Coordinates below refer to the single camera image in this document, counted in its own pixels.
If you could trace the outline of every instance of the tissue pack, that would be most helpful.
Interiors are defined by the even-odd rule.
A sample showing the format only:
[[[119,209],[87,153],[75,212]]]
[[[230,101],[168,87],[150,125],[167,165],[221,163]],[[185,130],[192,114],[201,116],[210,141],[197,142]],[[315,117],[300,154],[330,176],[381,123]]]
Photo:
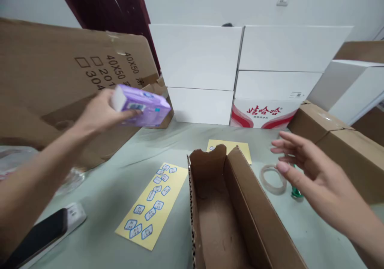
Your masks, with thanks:
[[[123,124],[140,127],[160,126],[171,106],[162,96],[118,84],[111,98],[111,106],[116,111],[129,109],[141,110],[143,113],[128,119]]]

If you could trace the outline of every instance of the red and white packaging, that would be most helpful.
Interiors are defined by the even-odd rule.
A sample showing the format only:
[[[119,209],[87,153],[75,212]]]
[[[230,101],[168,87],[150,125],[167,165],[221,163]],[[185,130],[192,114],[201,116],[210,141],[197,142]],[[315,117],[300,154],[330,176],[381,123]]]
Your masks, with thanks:
[[[284,129],[295,115],[301,101],[251,100],[235,98],[231,126]]]

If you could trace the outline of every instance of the white cardboard box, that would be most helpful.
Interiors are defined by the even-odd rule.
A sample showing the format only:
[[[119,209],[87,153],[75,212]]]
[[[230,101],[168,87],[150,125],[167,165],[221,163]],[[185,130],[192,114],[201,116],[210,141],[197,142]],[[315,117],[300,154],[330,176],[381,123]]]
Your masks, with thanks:
[[[352,26],[246,26],[239,70],[324,72]]]
[[[167,87],[234,90],[242,27],[149,27]]]
[[[231,126],[284,129],[301,101],[234,99]]]
[[[228,125],[233,91],[168,87],[178,122]]]
[[[384,64],[333,60],[308,100],[350,124],[383,91]]]
[[[235,98],[258,100],[305,100],[321,73],[239,71]]]

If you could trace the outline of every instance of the yellow paper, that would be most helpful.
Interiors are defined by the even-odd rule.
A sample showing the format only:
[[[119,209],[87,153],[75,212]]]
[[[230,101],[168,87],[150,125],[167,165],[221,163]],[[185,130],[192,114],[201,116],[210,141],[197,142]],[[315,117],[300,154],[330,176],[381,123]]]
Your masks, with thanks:
[[[115,233],[152,251],[187,175],[163,163]]]
[[[236,147],[236,145],[238,145],[245,159],[248,161],[249,164],[252,164],[248,143],[209,139],[207,152],[212,151],[219,144],[224,144],[227,147],[227,154],[230,153],[231,150]]]

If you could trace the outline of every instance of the fingernail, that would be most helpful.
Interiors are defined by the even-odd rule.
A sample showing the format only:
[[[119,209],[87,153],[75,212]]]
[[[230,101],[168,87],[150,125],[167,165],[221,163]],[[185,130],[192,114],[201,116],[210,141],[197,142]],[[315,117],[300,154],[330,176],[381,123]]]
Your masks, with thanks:
[[[279,161],[276,165],[276,168],[280,173],[287,173],[289,170],[289,165],[285,162]]]

